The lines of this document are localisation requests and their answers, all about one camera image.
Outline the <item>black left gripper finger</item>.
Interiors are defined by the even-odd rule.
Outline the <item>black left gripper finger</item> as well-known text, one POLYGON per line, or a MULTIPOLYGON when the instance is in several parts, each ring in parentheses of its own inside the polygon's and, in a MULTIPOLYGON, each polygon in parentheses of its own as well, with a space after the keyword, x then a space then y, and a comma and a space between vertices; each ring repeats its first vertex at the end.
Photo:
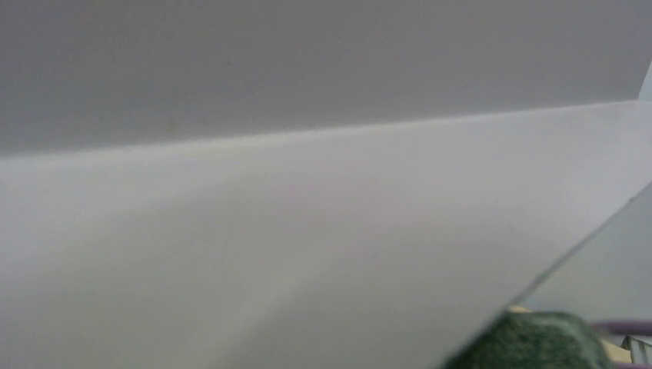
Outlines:
POLYGON ((598 334, 561 312, 503 313, 444 368, 615 368, 598 334))

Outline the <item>lilac music stand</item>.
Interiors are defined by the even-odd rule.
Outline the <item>lilac music stand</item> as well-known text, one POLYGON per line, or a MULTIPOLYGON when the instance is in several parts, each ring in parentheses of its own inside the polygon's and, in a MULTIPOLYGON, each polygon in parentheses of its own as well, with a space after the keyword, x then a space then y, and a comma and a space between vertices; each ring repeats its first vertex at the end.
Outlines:
POLYGON ((3 1, 3 368, 435 368, 651 183, 649 1, 3 1))

